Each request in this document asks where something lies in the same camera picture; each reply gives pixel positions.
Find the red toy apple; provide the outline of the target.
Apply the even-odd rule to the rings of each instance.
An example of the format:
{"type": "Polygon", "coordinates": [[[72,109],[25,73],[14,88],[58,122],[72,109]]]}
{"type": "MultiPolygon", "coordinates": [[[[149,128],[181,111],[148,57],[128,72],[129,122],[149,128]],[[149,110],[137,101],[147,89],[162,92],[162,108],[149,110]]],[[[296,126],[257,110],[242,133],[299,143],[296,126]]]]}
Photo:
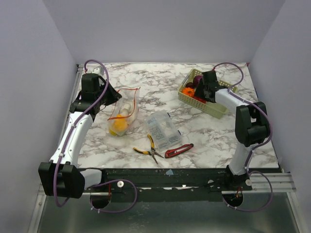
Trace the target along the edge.
{"type": "Polygon", "coordinates": [[[201,98],[199,98],[199,97],[194,96],[193,98],[194,98],[195,100],[197,100],[197,101],[199,101],[199,102],[203,103],[203,104],[205,104],[205,103],[206,103],[206,100],[201,99],[201,98]]]}

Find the orange toy pumpkin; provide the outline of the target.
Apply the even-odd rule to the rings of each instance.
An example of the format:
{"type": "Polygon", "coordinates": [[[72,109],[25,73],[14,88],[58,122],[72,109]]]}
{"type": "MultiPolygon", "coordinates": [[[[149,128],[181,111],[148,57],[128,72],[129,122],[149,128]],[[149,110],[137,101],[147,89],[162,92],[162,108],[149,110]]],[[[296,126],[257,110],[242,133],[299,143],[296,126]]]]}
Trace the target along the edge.
{"type": "Polygon", "coordinates": [[[182,90],[182,93],[193,98],[194,97],[194,94],[195,94],[195,90],[193,88],[190,88],[190,87],[185,87],[183,90],[182,90]]]}

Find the clear zip top bag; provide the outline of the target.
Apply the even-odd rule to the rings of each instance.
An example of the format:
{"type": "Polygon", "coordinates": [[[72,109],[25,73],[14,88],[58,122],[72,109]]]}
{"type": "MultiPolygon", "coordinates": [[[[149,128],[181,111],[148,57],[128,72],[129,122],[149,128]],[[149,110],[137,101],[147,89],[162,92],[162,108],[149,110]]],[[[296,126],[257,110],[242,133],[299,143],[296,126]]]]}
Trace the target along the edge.
{"type": "Polygon", "coordinates": [[[121,99],[115,105],[107,120],[109,132],[113,136],[123,136],[138,116],[140,87],[122,88],[117,91],[121,99]]]}

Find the yellow toy bell pepper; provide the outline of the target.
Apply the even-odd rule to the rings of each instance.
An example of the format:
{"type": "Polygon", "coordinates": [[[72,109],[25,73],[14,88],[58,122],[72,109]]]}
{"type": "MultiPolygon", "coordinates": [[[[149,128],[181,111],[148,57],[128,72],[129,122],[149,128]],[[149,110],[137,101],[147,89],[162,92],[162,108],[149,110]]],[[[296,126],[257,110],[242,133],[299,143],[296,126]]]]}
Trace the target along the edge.
{"type": "Polygon", "coordinates": [[[116,119],[113,122],[113,130],[116,133],[123,132],[128,128],[127,118],[117,115],[116,119]]]}

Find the yellow toy mango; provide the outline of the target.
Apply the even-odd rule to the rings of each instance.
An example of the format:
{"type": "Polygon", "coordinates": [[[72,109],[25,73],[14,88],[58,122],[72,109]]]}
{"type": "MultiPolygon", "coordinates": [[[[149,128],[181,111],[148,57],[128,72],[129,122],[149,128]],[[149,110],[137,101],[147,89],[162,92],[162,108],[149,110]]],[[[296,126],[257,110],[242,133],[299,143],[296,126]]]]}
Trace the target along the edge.
{"type": "Polygon", "coordinates": [[[118,134],[115,133],[114,131],[112,131],[111,129],[109,129],[109,133],[112,135],[112,136],[117,136],[118,134]]]}

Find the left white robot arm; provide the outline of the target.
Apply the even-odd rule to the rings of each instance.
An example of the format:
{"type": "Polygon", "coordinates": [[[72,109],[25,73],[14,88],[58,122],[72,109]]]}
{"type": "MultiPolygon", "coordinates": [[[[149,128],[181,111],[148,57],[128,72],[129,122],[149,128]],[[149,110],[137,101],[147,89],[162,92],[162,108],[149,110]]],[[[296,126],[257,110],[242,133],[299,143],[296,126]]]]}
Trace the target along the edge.
{"type": "Polygon", "coordinates": [[[101,75],[95,73],[84,74],[81,84],[81,91],[70,105],[68,125],[56,152],[38,168],[47,196],[78,199],[91,186],[102,192],[108,185],[101,171],[94,168],[80,171],[77,168],[78,157],[100,107],[114,104],[122,96],[101,75]]]}

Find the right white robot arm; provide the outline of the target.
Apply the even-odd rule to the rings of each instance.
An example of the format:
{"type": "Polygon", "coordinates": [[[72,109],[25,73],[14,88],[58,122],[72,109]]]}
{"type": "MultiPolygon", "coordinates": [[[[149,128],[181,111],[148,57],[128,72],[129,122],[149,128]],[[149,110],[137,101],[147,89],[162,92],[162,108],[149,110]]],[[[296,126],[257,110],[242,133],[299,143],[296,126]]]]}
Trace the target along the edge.
{"type": "Polygon", "coordinates": [[[271,139],[271,128],[263,102],[251,102],[233,93],[229,87],[219,84],[214,70],[202,73],[195,90],[196,97],[217,103],[235,115],[235,136],[238,141],[235,154],[229,164],[231,174],[224,177],[224,186],[235,190],[241,185],[240,175],[248,172],[254,150],[271,139]]]}

